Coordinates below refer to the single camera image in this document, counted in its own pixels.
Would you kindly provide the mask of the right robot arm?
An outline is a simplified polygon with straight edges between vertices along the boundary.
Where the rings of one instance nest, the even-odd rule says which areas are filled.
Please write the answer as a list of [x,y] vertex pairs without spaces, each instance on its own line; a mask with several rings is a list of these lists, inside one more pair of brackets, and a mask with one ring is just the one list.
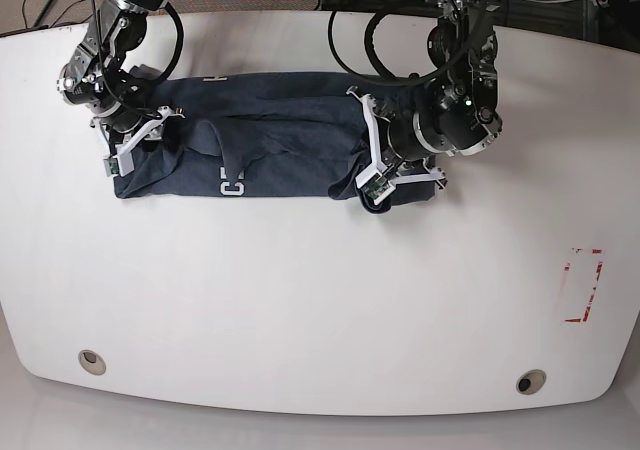
[[[176,29],[172,58],[156,77],[136,77],[122,69],[127,53],[139,47],[147,32],[149,13],[164,8]],[[82,41],[58,79],[66,103],[84,105],[92,124],[106,141],[107,160],[113,165],[127,135],[147,126],[162,125],[165,114],[149,104],[152,91],[168,79],[184,45],[184,27],[167,0],[104,0],[92,6]]]

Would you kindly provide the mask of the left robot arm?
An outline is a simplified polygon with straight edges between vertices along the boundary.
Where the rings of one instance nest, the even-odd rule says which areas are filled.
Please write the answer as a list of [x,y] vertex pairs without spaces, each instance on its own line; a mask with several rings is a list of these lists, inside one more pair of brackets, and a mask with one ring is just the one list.
[[431,182],[444,188],[447,177],[436,156],[477,154],[502,131],[491,0],[422,0],[441,11],[426,40],[434,71],[399,77],[382,63],[374,47],[378,25],[418,2],[386,5],[364,33],[365,53],[376,72],[371,83],[396,87],[397,96],[376,99],[355,87],[348,91],[362,106],[370,152],[369,165],[355,178],[356,187],[375,203],[401,185]]

